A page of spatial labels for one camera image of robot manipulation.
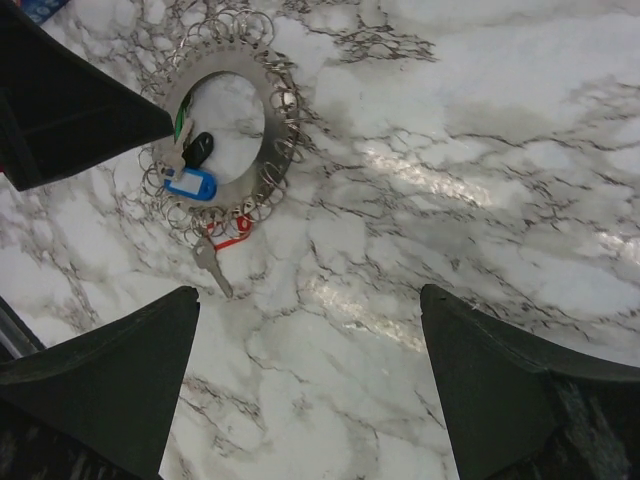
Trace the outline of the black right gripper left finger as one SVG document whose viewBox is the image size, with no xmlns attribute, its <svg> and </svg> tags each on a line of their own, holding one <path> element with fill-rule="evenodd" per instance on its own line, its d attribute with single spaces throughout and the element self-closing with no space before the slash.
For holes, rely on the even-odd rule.
<svg viewBox="0 0 640 480">
<path fill-rule="evenodd" d="M 199 313 L 183 286 L 47 347 L 3 302 L 2 478 L 159 478 Z"/>
</svg>

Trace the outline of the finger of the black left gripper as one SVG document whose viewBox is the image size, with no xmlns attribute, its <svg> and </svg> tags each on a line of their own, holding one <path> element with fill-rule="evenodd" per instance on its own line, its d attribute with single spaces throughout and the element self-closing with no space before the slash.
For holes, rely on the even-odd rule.
<svg viewBox="0 0 640 480">
<path fill-rule="evenodd" d="M 18 191 L 59 181 L 174 132 L 168 112 L 1 4 L 1 172 Z"/>
</svg>

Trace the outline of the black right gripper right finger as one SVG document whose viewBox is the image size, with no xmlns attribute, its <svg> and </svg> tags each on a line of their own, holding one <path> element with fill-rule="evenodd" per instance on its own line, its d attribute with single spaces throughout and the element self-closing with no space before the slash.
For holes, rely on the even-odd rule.
<svg viewBox="0 0 640 480">
<path fill-rule="evenodd" d="M 554 344 L 436 285 L 420 303 L 460 478 L 638 478 L 638 368 Z"/>
</svg>

